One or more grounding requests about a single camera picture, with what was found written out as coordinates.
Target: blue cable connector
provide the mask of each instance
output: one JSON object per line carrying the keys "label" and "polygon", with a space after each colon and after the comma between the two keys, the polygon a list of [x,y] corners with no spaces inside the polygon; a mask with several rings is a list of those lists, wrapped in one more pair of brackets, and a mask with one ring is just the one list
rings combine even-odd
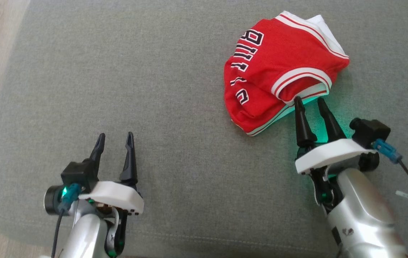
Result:
{"label": "blue cable connector", "polygon": [[373,149],[377,150],[379,153],[388,157],[389,160],[394,164],[397,164],[399,160],[402,159],[402,155],[398,153],[397,150],[392,145],[385,142],[383,139],[377,139],[373,143]]}
{"label": "blue cable connector", "polygon": [[81,186],[77,183],[72,183],[68,188],[67,192],[62,196],[61,203],[58,206],[59,212],[64,210],[68,212],[72,203],[78,199],[78,196],[81,194]]}

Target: gray fabric surface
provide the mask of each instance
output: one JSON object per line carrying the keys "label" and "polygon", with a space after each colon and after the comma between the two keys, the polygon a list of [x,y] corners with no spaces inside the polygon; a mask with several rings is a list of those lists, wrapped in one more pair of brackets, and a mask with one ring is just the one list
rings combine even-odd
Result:
{"label": "gray fabric surface", "polygon": [[[32,1],[0,95],[0,230],[50,245],[48,186],[100,132],[99,178],[117,179],[132,131],[145,213],[129,221],[125,254],[330,257],[337,248],[312,185],[294,169],[293,114],[250,138],[223,103],[237,39],[283,10],[322,14],[350,56],[327,97],[346,133],[356,116],[385,122],[408,165],[406,0]],[[324,132],[315,105],[306,108]],[[387,160],[369,177],[408,247],[408,200],[394,195],[408,178]]]}

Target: gray upholstery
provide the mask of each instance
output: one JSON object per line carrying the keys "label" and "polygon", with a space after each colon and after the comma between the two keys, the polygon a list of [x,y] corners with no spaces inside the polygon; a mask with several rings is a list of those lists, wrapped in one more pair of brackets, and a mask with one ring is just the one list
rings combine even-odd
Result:
{"label": "gray upholstery", "polygon": [[[145,213],[129,221],[126,255],[332,256],[312,185],[294,168],[293,114],[251,138],[223,102],[237,39],[283,10],[322,14],[350,56],[326,98],[346,134],[356,116],[379,119],[408,165],[407,0],[32,1],[0,96],[1,232],[50,245],[48,186],[100,132],[99,178],[116,180],[132,131]],[[314,103],[307,117],[323,134]],[[387,160],[368,176],[408,247],[408,200],[394,194],[408,178]],[[61,242],[70,227],[65,218]]]}

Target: white fabric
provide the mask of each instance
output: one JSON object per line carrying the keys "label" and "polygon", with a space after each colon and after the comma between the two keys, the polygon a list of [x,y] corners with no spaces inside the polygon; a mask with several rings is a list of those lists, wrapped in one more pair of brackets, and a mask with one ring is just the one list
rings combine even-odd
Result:
{"label": "white fabric", "polygon": [[335,36],[333,36],[330,28],[328,28],[327,24],[325,24],[325,21],[321,15],[304,20],[292,13],[283,11],[276,17],[276,20],[281,21],[282,23],[293,28],[298,28],[309,32],[320,42],[322,42],[322,44],[330,51],[331,54],[337,57],[349,59],[349,57],[343,51],[340,43],[338,43]]}

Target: red basketball jersey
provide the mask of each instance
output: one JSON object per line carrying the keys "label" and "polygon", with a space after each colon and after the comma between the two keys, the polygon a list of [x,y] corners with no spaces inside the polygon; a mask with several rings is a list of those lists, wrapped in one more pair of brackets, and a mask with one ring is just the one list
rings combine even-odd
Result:
{"label": "red basketball jersey", "polygon": [[327,95],[349,57],[322,16],[284,11],[261,20],[237,41],[224,67],[225,103],[232,121],[255,136],[306,103]]}

